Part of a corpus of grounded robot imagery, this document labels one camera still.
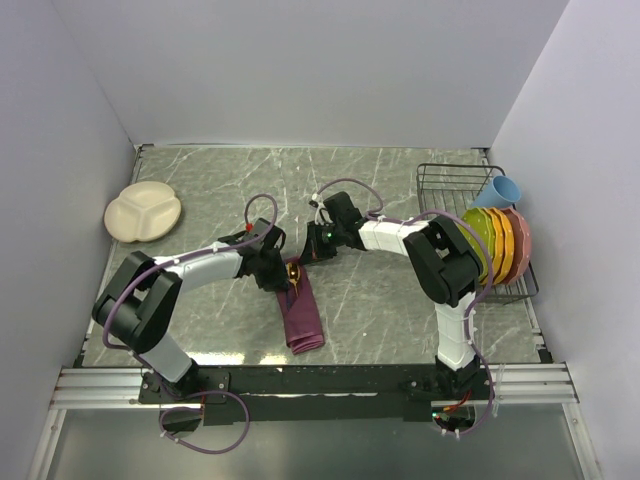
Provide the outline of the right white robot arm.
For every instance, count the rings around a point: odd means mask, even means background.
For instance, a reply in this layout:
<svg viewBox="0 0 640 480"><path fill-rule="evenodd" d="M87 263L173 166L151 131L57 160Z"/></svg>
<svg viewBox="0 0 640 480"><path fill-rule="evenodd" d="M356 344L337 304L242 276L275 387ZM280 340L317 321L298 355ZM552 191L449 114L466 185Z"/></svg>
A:
<svg viewBox="0 0 640 480"><path fill-rule="evenodd" d="M331 259L342 246L408 258L423 292L435 304L438 350L429 382L448 398L463 396L481 365L474 349L473 317L484 267L456 222L443 213L431 220L366 217L345 192L324 203L314 199L311 205L318 218L307 223L301 263Z"/></svg>

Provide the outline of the purple cloth napkin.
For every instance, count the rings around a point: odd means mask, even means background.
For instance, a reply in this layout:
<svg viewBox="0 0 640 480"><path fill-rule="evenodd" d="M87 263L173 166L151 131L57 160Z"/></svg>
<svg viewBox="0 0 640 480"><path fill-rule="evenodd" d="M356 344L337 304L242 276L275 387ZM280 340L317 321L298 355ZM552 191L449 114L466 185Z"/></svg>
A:
<svg viewBox="0 0 640 480"><path fill-rule="evenodd" d="M325 344L322 322L311 282L298 257L285 261L295 266L296 281L287 291L279 291L276 298L283 319L286 346L294 355L322 347Z"/></svg>

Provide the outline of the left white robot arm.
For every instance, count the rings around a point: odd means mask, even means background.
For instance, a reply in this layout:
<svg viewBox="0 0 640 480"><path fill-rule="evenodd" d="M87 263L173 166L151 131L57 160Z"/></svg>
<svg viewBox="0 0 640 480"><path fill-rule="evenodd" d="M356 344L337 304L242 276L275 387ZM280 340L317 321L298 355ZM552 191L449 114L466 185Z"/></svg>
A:
<svg viewBox="0 0 640 480"><path fill-rule="evenodd" d="M205 285L255 278L266 292L284 292L289 280L281 249L286 233L264 218L249 229L219 238L199 250L151 257L141 251L121 263L92 309L104 335L160 377L177 402L203 389L199 365L172 338L169 325L179 295Z"/></svg>

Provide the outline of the gold metal spoon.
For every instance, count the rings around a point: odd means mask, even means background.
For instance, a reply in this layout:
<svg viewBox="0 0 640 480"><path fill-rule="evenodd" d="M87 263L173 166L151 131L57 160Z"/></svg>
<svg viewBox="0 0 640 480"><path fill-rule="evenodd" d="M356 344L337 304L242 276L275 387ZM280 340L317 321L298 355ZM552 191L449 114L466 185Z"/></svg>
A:
<svg viewBox="0 0 640 480"><path fill-rule="evenodd" d="M286 264L289 283L292 285L295 296L299 295L299 282L301 279L301 271L299 265L295 262Z"/></svg>

